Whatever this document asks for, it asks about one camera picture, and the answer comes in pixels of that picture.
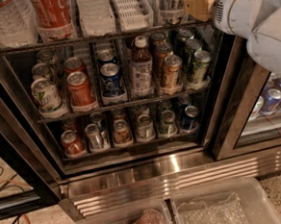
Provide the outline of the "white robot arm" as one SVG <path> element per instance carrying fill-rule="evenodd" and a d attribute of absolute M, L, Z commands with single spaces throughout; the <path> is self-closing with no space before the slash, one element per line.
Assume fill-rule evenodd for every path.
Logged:
<path fill-rule="evenodd" d="M 247 53 L 281 77 L 281 0 L 184 0 L 198 21 L 213 20 L 223 33 L 246 40 Z"/>

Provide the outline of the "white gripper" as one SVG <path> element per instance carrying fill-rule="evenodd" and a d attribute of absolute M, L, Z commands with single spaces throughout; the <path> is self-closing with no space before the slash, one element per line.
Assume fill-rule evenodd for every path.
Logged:
<path fill-rule="evenodd" d="M 184 0 L 185 12 L 202 22 L 211 19 L 214 7 L 215 25 L 226 34 L 281 37 L 281 0 Z"/>

